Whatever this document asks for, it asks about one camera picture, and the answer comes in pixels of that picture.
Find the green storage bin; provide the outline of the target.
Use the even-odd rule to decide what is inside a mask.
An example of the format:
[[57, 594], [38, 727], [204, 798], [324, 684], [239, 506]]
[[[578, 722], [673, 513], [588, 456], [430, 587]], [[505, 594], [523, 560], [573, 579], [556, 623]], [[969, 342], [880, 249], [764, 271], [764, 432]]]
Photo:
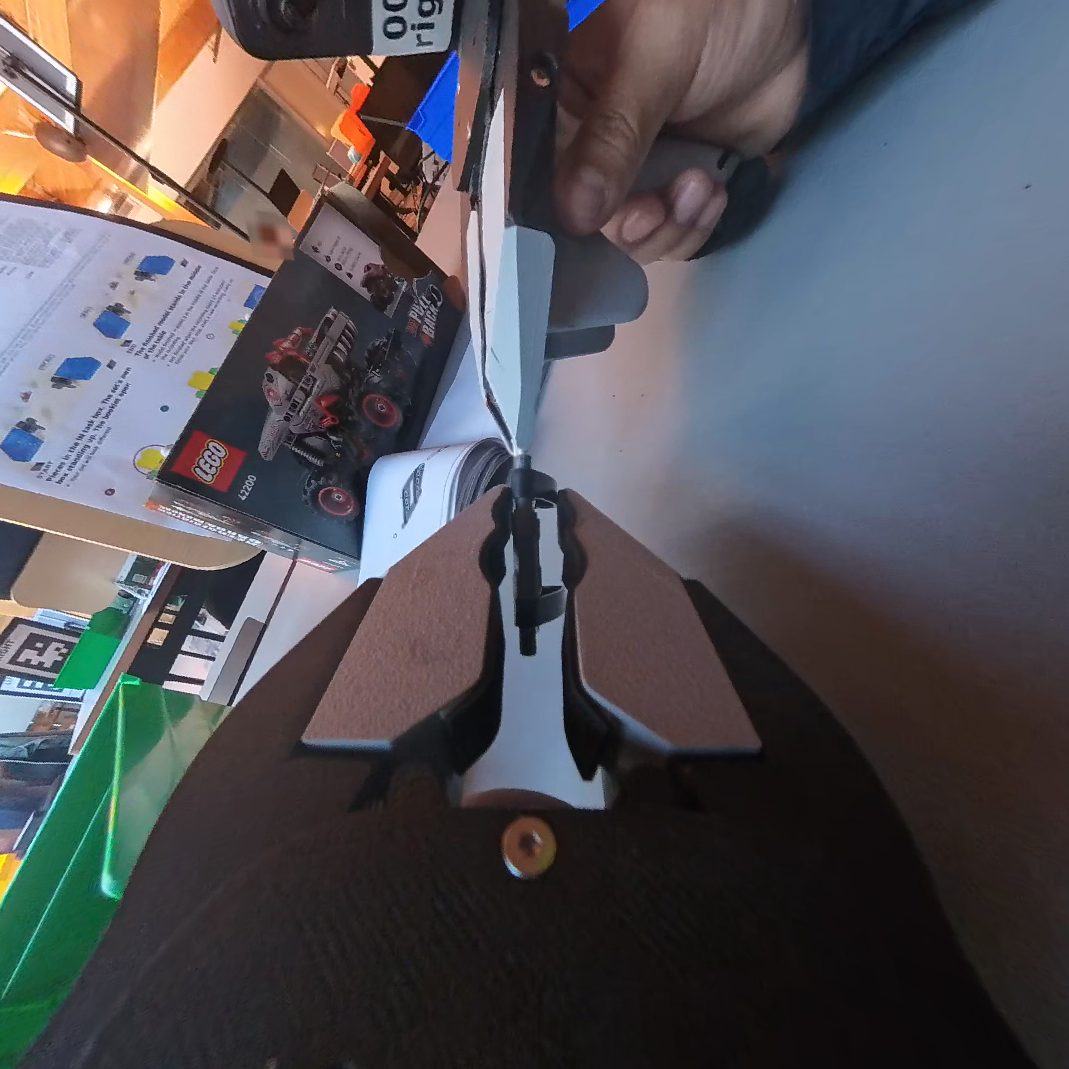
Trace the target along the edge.
[[150, 833], [227, 704], [125, 676], [1, 907], [1, 1066], [15, 1067], [100, 943]]

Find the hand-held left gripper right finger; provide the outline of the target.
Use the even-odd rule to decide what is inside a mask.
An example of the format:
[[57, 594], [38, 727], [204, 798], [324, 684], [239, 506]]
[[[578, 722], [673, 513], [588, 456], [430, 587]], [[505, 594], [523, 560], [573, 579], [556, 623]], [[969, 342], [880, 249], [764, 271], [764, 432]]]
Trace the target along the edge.
[[563, 726], [590, 781], [763, 750], [682, 577], [578, 492], [558, 494]]

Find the blue plastic bin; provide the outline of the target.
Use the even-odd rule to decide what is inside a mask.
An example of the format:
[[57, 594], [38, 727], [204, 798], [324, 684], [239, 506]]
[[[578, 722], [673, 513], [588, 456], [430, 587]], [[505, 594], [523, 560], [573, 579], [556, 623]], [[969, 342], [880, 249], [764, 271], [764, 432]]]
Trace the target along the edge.
[[447, 31], [456, 17], [458, 44], [434, 77], [408, 122], [408, 130], [447, 162], [453, 159], [460, 97], [468, 86], [475, 60], [489, 60], [489, 87], [503, 75], [512, 41], [506, 26], [515, 15], [515, 2], [375, 2], [373, 43], [388, 55], [432, 58], [444, 50]]

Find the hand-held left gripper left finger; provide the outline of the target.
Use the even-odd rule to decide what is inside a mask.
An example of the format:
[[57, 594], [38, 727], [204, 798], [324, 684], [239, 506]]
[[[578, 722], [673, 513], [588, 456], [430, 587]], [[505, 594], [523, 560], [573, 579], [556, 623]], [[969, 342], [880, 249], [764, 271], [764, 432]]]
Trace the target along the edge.
[[379, 580], [303, 733], [314, 752], [466, 773], [501, 726], [512, 495], [491, 489]]

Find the person's right hand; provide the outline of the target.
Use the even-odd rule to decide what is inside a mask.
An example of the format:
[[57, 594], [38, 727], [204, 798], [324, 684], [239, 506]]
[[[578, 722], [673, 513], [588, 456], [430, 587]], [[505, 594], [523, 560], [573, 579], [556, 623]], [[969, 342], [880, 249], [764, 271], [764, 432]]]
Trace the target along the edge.
[[642, 265], [695, 257], [728, 206], [726, 185], [687, 162], [639, 192], [642, 167], [663, 157], [661, 136], [768, 154], [797, 115], [807, 56], [806, 2], [602, 3], [560, 66], [560, 224], [601, 232]]

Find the orange plastic bin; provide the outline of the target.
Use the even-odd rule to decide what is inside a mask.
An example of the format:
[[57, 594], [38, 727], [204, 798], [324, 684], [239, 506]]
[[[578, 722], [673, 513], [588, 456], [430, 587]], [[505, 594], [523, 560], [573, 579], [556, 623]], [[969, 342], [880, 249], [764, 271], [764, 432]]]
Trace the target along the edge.
[[370, 86], [357, 84], [353, 87], [350, 106], [338, 117], [334, 127], [331, 127], [331, 135], [335, 139], [347, 144], [360, 158], [365, 158], [375, 143], [374, 134], [367, 128], [359, 114], [370, 91]]

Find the black white marker tag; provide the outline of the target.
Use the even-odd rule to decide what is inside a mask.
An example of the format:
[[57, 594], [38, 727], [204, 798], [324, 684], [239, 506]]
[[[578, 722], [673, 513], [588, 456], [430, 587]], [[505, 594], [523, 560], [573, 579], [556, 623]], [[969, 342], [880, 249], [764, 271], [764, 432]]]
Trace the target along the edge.
[[86, 632], [79, 618], [3, 618], [1, 626], [2, 697], [80, 696], [84, 686], [62, 688], [58, 680]]

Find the black lego set box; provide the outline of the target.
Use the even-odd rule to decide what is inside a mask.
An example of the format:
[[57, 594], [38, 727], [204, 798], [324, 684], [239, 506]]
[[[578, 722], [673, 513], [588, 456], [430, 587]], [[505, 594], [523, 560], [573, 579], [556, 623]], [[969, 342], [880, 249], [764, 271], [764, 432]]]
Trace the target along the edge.
[[323, 193], [157, 474], [160, 516], [324, 571], [359, 566], [367, 483], [414, 450], [466, 300], [363, 193]]

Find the person's right forearm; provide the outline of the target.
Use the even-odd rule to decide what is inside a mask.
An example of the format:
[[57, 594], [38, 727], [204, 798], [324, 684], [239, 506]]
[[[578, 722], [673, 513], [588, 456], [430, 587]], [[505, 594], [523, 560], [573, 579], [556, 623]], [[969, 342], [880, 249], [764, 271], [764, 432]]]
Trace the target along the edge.
[[762, 2], [759, 121], [747, 156], [811, 135], [915, 38], [979, 1]]

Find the black lego frame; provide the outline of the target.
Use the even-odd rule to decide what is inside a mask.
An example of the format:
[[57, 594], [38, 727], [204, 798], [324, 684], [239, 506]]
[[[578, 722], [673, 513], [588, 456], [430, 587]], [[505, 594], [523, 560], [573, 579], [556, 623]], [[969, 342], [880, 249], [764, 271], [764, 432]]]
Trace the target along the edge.
[[518, 632], [520, 655], [538, 653], [539, 629], [566, 615], [563, 585], [547, 586], [541, 567], [541, 524], [538, 512], [554, 510], [558, 503], [556, 481], [536, 470], [510, 472], [512, 495], [511, 542], [513, 546], [514, 625]]

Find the lego instruction booklet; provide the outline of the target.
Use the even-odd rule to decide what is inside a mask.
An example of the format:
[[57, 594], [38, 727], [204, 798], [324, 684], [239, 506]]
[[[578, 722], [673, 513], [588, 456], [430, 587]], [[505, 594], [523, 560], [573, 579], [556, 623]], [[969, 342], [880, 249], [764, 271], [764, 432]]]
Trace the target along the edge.
[[360, 582], [445, 527], [507, 476], [510, 453], [489, 413], [467, 328], [458, 334], [417, 449], [381, 458], [367, 481]]

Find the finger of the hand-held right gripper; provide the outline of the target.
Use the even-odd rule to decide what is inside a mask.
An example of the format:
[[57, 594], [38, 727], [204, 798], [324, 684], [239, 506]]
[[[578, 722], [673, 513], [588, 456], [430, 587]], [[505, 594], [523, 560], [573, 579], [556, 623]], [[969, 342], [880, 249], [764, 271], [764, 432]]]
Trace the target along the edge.
[[480, 383], [514, 458], [532, 446], [548, 329], [553, 237], [507, 214], [510, 106], [498, 93], [480, 179]]
[[482, 245], [482, 219], [477, 201], [469, 199], [464, 224], [464, 262], [468, 289], [468, 314], [472, 334], [474, 367], [483, 402], [499, 436], [511, 455], [516, 455], [516, 443], [501, 408], [489, 384], [487, 270]]

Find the printed paper sheet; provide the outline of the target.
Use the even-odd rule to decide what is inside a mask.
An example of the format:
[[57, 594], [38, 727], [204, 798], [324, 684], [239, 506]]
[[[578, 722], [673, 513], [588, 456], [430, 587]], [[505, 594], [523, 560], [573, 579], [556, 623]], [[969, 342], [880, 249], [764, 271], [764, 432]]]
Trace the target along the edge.
[[2, 485], [146, 517], [269, 279], [146, 224], [4, 195]]

